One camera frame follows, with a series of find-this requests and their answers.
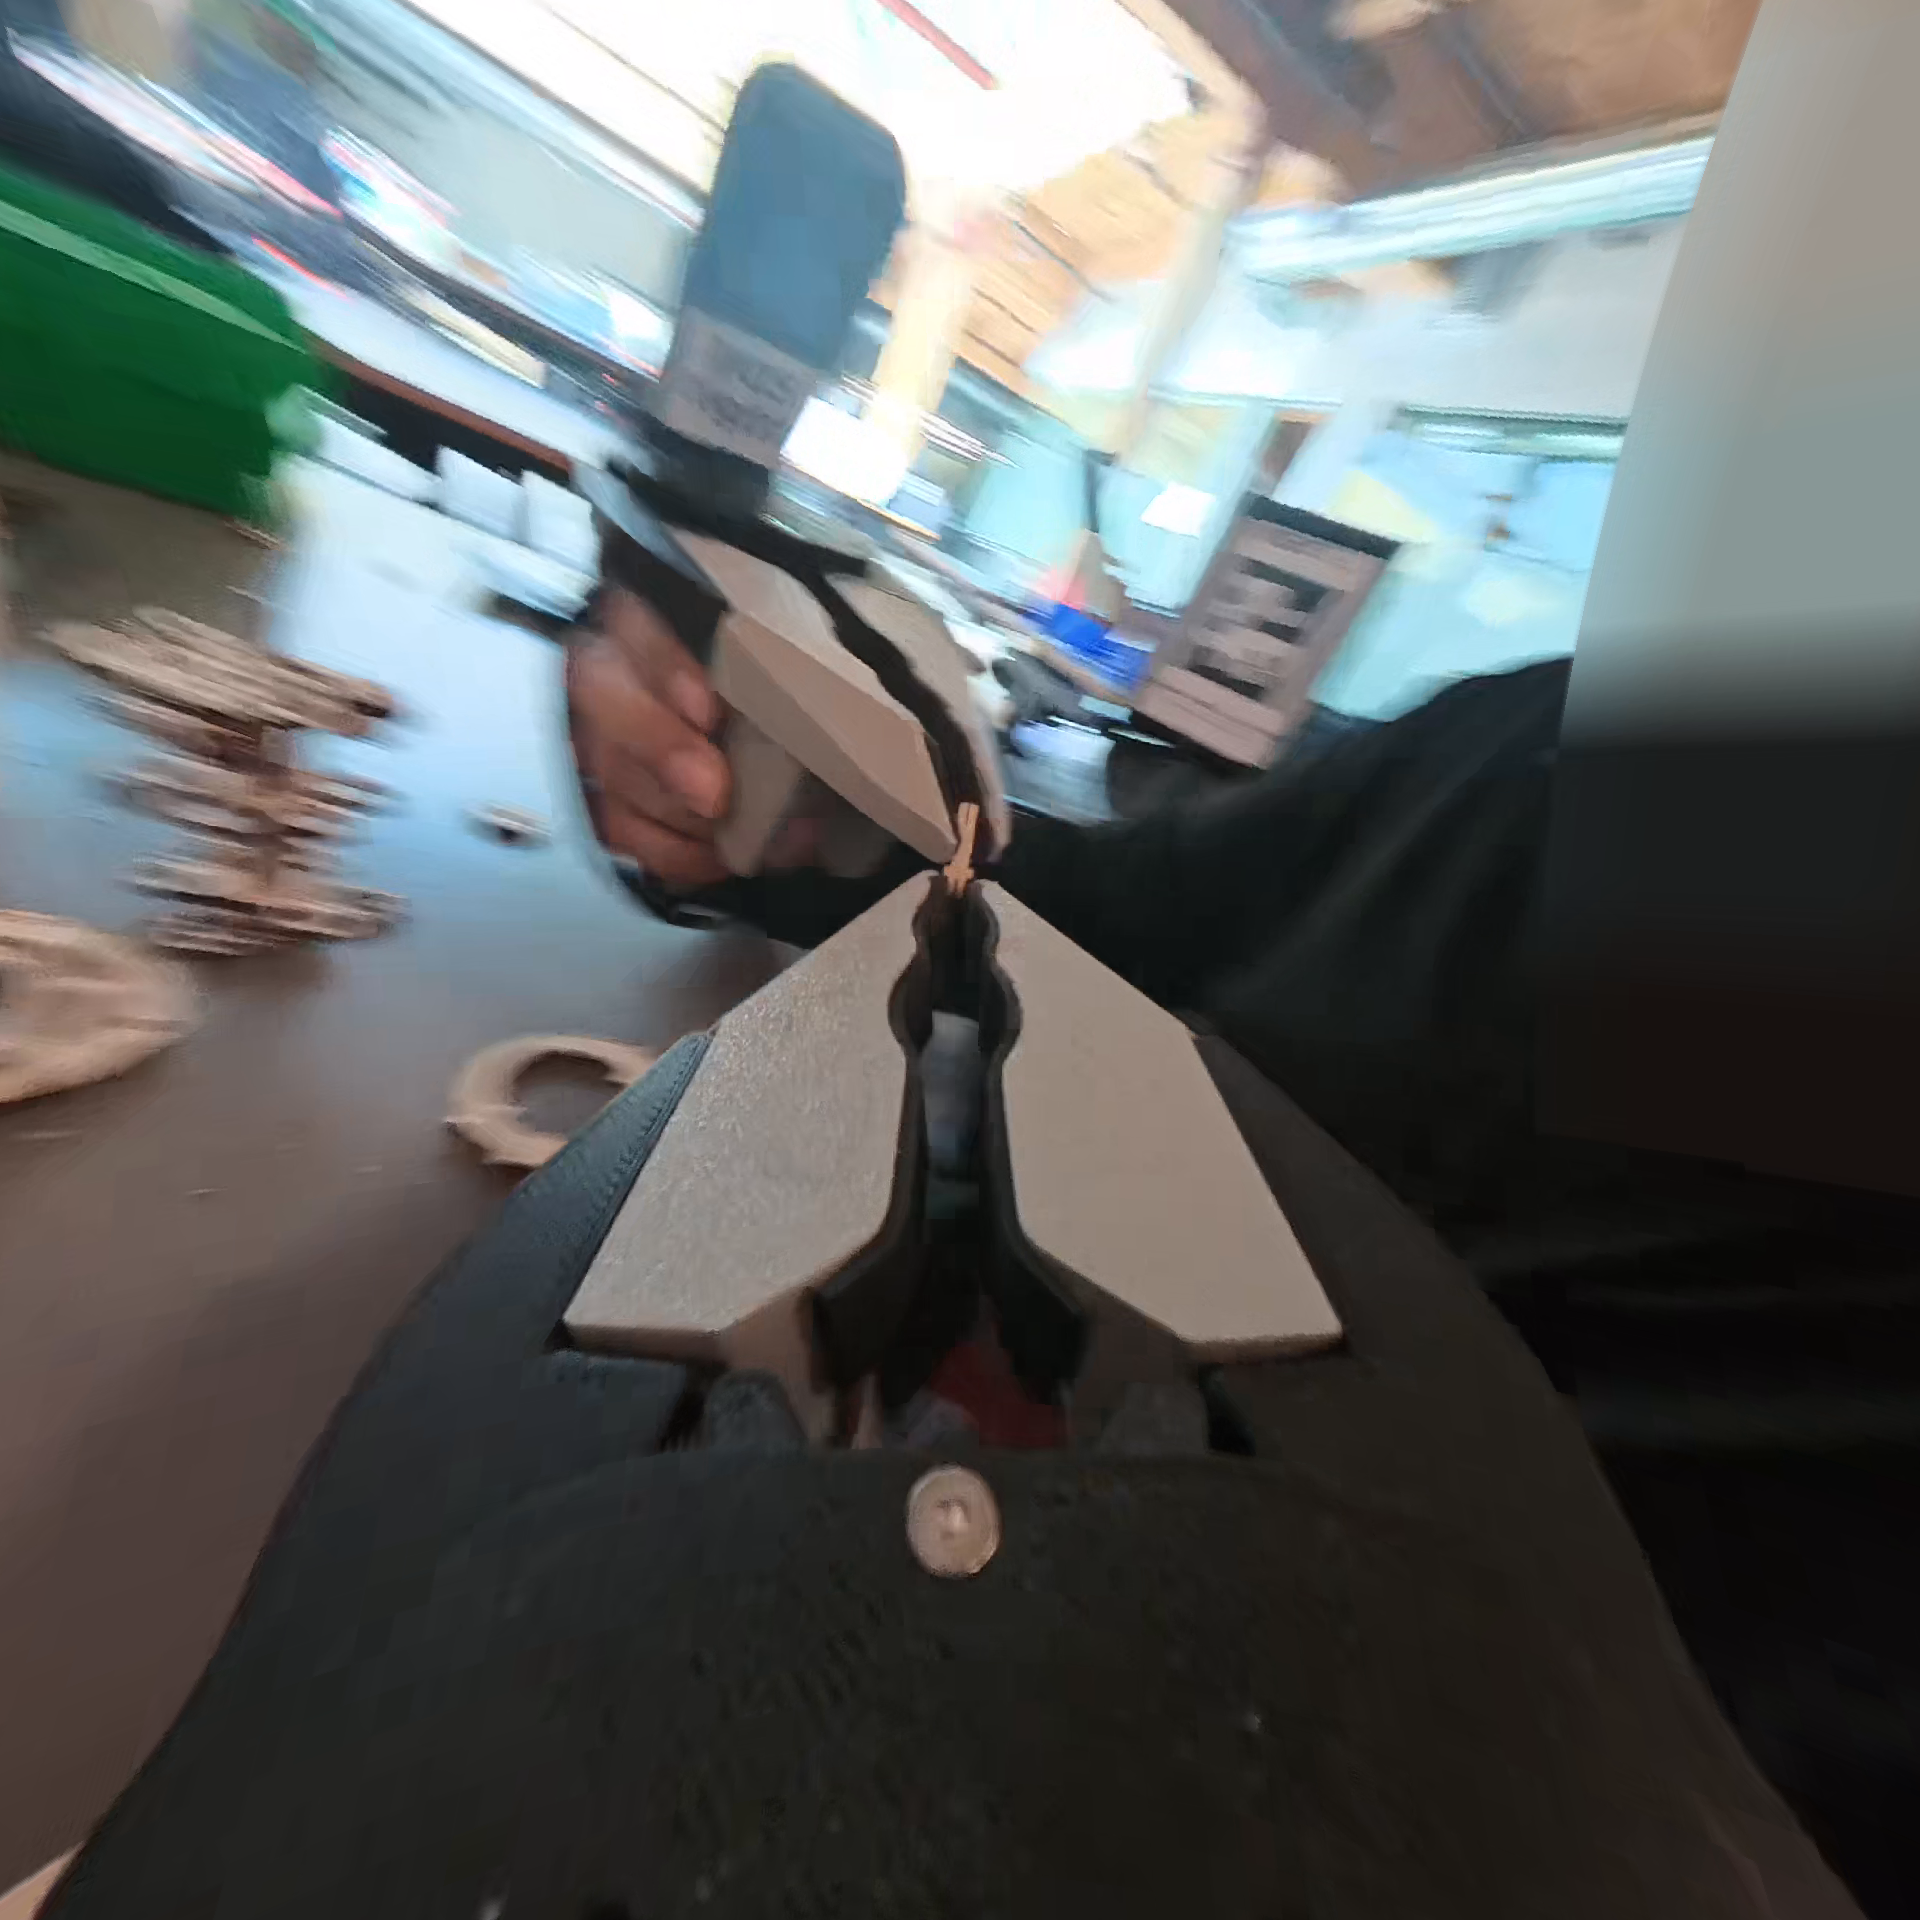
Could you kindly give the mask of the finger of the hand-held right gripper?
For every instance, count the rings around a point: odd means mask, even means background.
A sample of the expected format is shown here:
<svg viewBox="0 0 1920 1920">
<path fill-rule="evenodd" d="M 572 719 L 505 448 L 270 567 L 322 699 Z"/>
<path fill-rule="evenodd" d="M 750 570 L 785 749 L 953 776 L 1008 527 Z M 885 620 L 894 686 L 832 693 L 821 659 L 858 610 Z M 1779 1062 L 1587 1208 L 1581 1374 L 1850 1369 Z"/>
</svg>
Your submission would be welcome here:
<svg viewBox="0 0 1920 1920">
<path fill-rule="evenodd" d="M 973 865 L 1001 865 L 1008 790 L 992 721 L 973 691 L 973 654 L 953 642 L 947 620 L 894 578 L 865 578 L 865 642 L 878 691 L 921 730 L 947 824 L 961 828 L 961 806 L 974 806 Z"/>
<path fill-rule="evenodd" d="M 718 856 L 767 865 L 785 812 L 821 786 L 841 802 L 821 842 L 832 865 L 872 865 L 885 842 L 947 865 L 953 824 L 921 730 L 868 671 L 868 570 L 803 581 L 709 538 L 709 578 L 729 604 L 709 662 L 729 705 L 722 755 L 732 771 Z"/>
</svg>

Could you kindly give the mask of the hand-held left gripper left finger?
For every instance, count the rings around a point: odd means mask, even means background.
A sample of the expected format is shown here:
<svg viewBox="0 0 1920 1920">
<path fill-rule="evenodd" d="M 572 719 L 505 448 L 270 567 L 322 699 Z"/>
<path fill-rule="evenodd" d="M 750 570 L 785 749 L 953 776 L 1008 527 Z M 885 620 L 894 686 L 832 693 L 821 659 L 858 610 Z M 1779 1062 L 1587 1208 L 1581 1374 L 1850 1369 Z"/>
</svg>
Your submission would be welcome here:
<svg viewBox="0 0 1920 1920">
<path fill-rule="evenodd" d="M 564 1297 L 576 1349 L 785 1390 L 878 1369 L 921 1261 L 934 926 L 915 871 L 709 1031 Z"/>
</svg>

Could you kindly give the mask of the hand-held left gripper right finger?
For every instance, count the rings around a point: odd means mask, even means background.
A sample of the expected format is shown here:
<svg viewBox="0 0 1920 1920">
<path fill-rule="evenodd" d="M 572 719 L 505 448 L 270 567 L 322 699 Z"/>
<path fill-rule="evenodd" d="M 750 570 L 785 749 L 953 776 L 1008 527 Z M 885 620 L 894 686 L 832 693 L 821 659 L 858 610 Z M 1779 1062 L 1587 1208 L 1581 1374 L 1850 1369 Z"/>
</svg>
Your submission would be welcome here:
<svg viewBox="0 0 1920 1920">
<path fill-rule="evenodd" d="M 987 1297 L 1037 1390 L 1344 1344 L 1198 1037 L 1001 882 L 973 882 Z"/>
</svg>

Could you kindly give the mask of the person's right forearm black sleeve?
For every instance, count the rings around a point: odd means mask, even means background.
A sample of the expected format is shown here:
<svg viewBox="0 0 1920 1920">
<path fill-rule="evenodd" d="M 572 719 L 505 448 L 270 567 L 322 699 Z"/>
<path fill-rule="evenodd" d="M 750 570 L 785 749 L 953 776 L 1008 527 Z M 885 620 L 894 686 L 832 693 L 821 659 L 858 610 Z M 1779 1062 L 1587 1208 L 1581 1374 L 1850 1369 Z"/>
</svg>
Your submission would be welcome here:
<svg viewBox="0 0 1920 1920">
<path fill-rule="evenodd" d="M 1568 659 L 1453 678 L 1141 819 L 1027 819 L 982 877 L 1257 1058 L 1526 1090 L 1564 699 Z"/>
</svg>

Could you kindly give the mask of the assembled wooden model tower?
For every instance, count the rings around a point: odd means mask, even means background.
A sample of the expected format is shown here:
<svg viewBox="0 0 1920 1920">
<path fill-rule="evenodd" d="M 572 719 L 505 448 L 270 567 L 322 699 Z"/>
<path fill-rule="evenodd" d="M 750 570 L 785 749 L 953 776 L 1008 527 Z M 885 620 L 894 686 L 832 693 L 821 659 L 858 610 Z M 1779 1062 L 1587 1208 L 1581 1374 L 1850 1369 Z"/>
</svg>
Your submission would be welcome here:
<svg viewBox="0 0 1920 1920">
<path fill-rule="evenodd" d="M 128 882 L 156 899 L 146 942 L 248 961 L 364 942 L 402 920 L 402 896 L 353 882 L 340 850 L 394 790 L 304 760 L 304 737 L 372 737 L 397 721 L 379 678 L 276 654 L 180 610 L 117 626 L 51 620 L 42 642 L 95 678 L 103 712 L 156 745 L 115 790 L 183 828 Z"/>
</svg>

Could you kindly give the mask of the person's right hand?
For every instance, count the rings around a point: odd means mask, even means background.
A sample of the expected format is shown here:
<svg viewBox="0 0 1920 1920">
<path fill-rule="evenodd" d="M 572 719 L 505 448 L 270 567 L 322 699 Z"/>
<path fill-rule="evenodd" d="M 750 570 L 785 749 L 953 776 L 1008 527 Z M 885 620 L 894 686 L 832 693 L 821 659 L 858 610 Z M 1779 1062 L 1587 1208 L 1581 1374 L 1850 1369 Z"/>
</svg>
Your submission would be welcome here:
<svg viewBox="0 0 1920 1920">
<path fill-rule="evenodd" d="M 655 604 L 601 589 L 564 642 L 564 737 L 601 847 L 698 896 L 729 877 L 718 824 L 732 771 L 718 691 Z"/>
</svg>

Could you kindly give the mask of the printed tag board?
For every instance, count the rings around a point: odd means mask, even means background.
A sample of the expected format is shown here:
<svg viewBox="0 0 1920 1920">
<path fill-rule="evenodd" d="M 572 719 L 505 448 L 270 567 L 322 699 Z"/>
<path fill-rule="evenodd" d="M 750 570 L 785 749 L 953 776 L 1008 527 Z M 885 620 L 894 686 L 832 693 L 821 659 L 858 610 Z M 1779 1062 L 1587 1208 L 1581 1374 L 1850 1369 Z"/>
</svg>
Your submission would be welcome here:
<svg viewBox="0 0 1920 1920">
<path fill-rule="evenodd" d="M 1132 721 L 1266 771 L 1398 548 L 1387 535 L 1248 497 L 1176 632 L 1152 645 Z"/>
</svg>

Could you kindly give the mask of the person's dark clothed torso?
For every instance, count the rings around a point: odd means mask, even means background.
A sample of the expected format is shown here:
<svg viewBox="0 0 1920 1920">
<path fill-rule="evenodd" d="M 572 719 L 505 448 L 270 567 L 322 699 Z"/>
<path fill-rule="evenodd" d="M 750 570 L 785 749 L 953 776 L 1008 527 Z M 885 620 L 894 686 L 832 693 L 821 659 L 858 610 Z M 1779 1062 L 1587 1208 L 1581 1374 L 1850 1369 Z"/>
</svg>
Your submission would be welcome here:
<svg viewBox="0 0 1920 1920">
<path fill-rule="evenodd" d="M 1746 1752 L 1864 1915 L 1914 1915 L 1914 1204 L 1549 1136 L 1530 1080 L 1257 1058 L 1573 1400 Z"/>
</svg>

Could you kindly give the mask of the green box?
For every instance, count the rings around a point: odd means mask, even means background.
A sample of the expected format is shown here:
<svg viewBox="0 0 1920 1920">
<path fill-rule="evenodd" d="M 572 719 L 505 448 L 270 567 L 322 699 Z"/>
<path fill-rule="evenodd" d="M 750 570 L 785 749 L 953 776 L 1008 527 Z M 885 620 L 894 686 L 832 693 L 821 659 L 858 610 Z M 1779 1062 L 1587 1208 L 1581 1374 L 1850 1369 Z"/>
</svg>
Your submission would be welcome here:
<svg viewBox="0 0 1920 1920">
<path fill-rule="evenodd" d="M 0 443 L 276 527 L 333 391 L 288 298 L 63 181 L 0 167 Z"/>
</svg>

